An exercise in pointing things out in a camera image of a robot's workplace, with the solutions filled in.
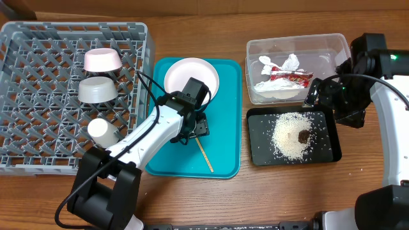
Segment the large white plate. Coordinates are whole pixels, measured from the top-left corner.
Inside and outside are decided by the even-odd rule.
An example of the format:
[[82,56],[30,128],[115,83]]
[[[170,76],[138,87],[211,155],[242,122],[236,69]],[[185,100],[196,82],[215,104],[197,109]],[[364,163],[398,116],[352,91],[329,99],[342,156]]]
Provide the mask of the large white plate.
[[203,82],[211,91],[212,99],[215,97],[219,75],[209,62],[196,57],[184,58],[171,65],[164,77],[164,89],[167,93],[182,91],[191,77]]

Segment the wooden chopstick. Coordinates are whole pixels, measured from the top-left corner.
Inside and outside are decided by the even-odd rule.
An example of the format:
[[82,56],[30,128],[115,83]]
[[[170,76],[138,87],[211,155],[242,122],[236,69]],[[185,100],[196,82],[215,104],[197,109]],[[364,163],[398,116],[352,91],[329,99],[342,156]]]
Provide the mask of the wooden chopstick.
[[202,153],[202,155],[203,155],[203,157],[204,157],[204,159],[205,159],[205,161],[207,163],[207,166],[209,167],[210,172],[213,173],[214,172],[213,167],[212,167],[212,165],[211,165],[211,163],[210,163],[210,161],[209,161],[209,159],[208,159],[208,157],[207,157],[207,155],[205,153],[205,150],[204,150],[199,138],[196,137],[195,140],[197,142],[197,145],[199,146],[199,149],[201,150],[201,153]]

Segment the red snack wrapper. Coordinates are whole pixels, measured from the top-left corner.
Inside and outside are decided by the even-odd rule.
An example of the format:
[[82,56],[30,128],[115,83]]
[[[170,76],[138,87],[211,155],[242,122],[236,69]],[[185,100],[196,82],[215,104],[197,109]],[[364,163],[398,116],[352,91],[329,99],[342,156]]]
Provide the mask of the red snack wrapper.
[[312,79],[312,77],[313,77],[312,72],[305,72],[301,70],[297,71],[281,70],[280,68],[273,66],[270,75],[270,80],[275,81],[277,79],[286,79],[287,81],[295,83],[296,86],[306,88],[309,85],[309,82]]

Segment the brown food scrap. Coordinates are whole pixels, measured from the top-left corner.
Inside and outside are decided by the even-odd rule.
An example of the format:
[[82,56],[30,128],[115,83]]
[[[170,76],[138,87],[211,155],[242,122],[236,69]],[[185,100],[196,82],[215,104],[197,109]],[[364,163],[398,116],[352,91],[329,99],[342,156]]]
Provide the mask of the brown food scrap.
[[299,134],[298,134],[299,143],[307,144],[309,142],[310,135],[311,135],[311,133],[308,130],[300,131]]

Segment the white tissue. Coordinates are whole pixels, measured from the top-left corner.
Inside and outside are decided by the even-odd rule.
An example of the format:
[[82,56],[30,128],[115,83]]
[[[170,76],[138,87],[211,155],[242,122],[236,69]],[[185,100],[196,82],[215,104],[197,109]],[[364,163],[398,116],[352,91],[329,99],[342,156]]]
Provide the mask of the white tissue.
[[254,90],[257,93],[271,93],[273,91],[288,91],[288,90],[299,90],[304,89],[301,86],[296,86],[295,83],[287,81],[286,79],[277,79],[277,80],[270,80],[270,75],[272,72],[272,67],[276,66],[281,70],[289,70],[289,71],[297,71],[303,69],[298,69],[300,62],[295,54],[290,54],[285,60],[285,62],[279,66],[273,62],[268,56],[260,56],[259,61],[264,64],[264,67],[261,71],[262,75],[267,75],[269,77],[268,80],[261,81],[254,86]]

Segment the white cup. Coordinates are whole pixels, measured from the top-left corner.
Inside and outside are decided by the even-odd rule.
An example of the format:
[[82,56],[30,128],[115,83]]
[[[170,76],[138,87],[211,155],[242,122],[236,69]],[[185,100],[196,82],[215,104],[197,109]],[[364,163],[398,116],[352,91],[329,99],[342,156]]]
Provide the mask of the white cup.
[[108,148],[119,141],[115,134],[118,129],[105,119],[92,119],[87,126],[87,130],[94,142],[103,148]]

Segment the grey bowl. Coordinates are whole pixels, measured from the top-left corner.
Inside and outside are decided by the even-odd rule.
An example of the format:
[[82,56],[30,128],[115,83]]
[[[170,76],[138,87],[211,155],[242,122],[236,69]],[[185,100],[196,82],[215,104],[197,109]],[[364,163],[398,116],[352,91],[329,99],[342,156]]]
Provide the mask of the grey bowl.
[[118,96],[116,86],[108,77],[89,77],[80,81],[78,99],[87,104],[108,102]]

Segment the small pink-white bowl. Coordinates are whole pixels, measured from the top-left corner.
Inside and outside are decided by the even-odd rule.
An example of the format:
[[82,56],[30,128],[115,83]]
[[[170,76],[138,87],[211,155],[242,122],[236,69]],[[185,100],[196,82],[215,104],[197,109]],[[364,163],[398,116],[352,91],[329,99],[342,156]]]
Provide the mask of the small pink-white bowl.
[[84,69],[88,72],[110,72],[123,66],[118,52],[111,48],[98,48],[84,55]]

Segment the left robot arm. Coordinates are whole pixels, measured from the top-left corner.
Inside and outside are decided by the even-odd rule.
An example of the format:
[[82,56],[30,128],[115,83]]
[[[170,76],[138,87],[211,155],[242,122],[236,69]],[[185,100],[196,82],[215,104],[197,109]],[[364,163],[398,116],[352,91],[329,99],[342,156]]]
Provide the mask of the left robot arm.
[[106,149],[92,147],[83,155],[70,195],[54,219],[63,228],[63,207],[87,222],[85,229],[144,229],[135,217],[141,174],[168,142],[186,145],[210,133],[204,113],[208,87],[190,78],[181,91],[154,98],[152,113],[131,134]]

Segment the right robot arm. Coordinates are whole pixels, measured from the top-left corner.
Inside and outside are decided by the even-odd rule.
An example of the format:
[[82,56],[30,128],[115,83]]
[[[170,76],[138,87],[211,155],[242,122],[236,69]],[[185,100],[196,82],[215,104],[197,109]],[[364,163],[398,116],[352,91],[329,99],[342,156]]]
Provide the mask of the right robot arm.
[[364,125],[374,104],[383,148],[382,187],[358,196],[355,206],[323,211],[314,229],[408,229],[408,51],[387,48],[383,34],[354,39],[351,57],[333,76],[314,80],[304,107],[322,105],[337,123]]

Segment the clear plastic waste bin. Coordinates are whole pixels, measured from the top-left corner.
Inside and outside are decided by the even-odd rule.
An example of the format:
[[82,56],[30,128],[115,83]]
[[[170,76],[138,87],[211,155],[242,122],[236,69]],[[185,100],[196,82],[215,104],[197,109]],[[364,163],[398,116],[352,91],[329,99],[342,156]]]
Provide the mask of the clear plastic waste bin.
[[255,105],[304,101],[307,86],[274,90],[265,84],[274,65],[303,70],[311,73],[313,79],[325,79],[350,57],[349,46],[340,33],[251,40],[247,42],[245,64],[250,101]]

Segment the teal serving tray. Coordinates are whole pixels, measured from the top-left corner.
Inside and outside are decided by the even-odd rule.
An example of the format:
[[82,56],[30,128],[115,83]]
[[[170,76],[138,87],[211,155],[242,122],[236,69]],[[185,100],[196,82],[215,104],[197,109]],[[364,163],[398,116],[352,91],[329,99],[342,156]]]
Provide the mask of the teal serving tray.
[[211,173],[195,139],[187,145],[167,142],[145,170],[155,176],[229,179],[240,168],[242,141],[242,69],[230,59],[207,59],[219,75],[219,89],[204,111],[210,134],[199,140],[213,167]]

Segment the grey plastic dish rack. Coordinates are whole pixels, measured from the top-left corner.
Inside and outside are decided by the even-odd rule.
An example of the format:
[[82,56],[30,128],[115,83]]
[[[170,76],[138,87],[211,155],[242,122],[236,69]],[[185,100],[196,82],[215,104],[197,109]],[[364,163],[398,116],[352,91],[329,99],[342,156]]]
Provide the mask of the grey plastic dish rack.
[[[118,97],[78,99],[85,53],[114,49],[122,66],[109,77]],[[152,75],[155,44],[141,22],[8,22],[1,28],[1,174],[77,172],[94,145],[88,123],[102,118],[123,138],[148,113],[148,93],[137,73]]]

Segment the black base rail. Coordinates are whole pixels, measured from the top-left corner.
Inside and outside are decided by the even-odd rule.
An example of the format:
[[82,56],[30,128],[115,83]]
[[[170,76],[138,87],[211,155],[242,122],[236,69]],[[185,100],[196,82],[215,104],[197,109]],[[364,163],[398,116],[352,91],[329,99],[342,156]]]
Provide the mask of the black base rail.
[[247,224],[247,225],[194,225],[175,226],[171,224],[146,225],[143,230],[319,230],[317,220],[283,221],[278,224]]

